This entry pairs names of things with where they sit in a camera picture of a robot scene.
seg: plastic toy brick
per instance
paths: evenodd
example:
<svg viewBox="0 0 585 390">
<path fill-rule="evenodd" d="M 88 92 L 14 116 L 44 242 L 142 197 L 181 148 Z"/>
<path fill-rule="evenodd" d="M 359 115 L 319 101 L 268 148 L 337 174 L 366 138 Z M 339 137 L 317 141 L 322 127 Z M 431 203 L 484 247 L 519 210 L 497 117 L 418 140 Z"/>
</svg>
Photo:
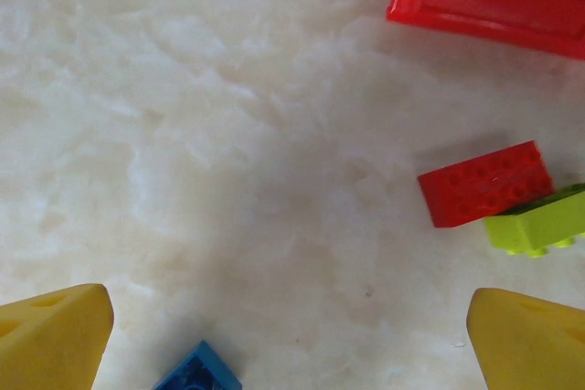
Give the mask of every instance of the plastic toy brick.
<svg viewBox="0 0 585 390">
<path fill-rule="evenodd" d="M 387 17 L 585 59 L 585 0 L 392 0 Z"/>
<path fill-rule="evenodd" d="M 553 193 L 534 142 L 419 176 L 436 227 L 457 227 Z"/>
<path fill-rule="evenodd" d="M 585 184 L 575 184 L 554 195 L 484 219 L 495 248 L 511 255 L 537 258 L 547 246 L 563 248 L 585 233 Z"/>
<path fill-rule="evenodd" d="M 0 388 L 91 390 L 112 326 L 103 285 L 1 306 Z"/>
<path fill-rule="evenodd" d="M 241 390 L 238 378 L 205 341 L 154 390 Z"/>
<path fill-rule="evenodd" d="M 585 311 L 480 289 L 467 331 L 490 390 L 585 388 Z"/>
</svg>

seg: lime green lego brick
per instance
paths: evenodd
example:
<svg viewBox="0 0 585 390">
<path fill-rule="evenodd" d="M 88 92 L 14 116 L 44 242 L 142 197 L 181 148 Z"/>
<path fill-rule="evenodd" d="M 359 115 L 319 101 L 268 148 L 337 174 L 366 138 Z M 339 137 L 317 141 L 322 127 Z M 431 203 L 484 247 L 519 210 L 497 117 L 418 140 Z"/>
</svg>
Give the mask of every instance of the lime green lego brick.
<svg viewBox="0 0 585 390">
<path fill-rule="evenodd" d="M 585 233 L 585 184 L 574 184 L 533 203 L 484 218 L 492 246 L 511 255 L 547 254 L 547 247 L 563 248 Z"/>
</svg>

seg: toy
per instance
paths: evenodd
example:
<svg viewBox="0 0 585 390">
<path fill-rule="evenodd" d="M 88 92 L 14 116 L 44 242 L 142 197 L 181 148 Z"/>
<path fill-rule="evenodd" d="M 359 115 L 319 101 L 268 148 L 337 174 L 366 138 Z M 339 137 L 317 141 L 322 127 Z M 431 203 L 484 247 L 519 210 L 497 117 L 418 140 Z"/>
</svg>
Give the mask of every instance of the toy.
<svg viewBox="0 0 585 390">
<path fill-rule="evenodd" d="M 502 215 L 484 219 L 495 248 L 510 255 L 546 255 L 547 246 L 568 247 L 573 237 L 585 233 L 585 184 L 574 184 L 554 195 Z"/>
<path fill-rule="evenodd" d="M 436 227 L 457 227 L 553 193 L 534 142 L 419 176 Z"/>
<path fill-rule="evenodd" d="M 387 17 L 585 59 L 585 0 L 392 0 Z"/>
<path fill-rule="evenodd" d="M 585 388 L 585 311 L 479 289 L 467 331 L 489 390 Z"/>
<path fill-rule="evenodd" d="M 102 285 L 0 307 L 0 388 L 91 390 L 112 326 Z"/>
<path fill-rule="evenodd" d="M 205 341 L 154 390 L 241 390 L 238 378 Z"/>
</svg>

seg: red lego brick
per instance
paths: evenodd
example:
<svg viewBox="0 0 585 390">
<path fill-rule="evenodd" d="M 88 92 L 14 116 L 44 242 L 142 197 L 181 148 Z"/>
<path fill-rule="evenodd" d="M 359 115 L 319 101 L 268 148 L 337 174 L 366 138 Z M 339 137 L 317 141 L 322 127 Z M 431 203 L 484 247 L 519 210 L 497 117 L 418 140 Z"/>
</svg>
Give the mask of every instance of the red lego brick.
<svg viewBox="0 0 585 390">
<path fill-rule="evenodd" d="M 436 227 L 457 227 L 554 191 L 534 142 L 521 143 L 419 176 Z"/>
<path fill-rule="evenodd" d="M 388 20 L 585 59 L 585 0 L 392 0 Z"/>
</svg>

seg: blue lego brick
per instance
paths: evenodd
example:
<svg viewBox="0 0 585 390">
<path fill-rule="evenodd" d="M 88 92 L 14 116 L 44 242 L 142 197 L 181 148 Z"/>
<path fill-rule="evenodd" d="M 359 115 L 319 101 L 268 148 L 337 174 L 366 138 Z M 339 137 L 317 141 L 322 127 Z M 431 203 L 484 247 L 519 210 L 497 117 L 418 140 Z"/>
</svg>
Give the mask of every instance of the blue lego brick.
<svg viewBox="0 0 585 390">
<path fill-rule="evenodd" d="M 238 378 L 202 341 L 154 390 L 241 390 Z"/>
</svg>

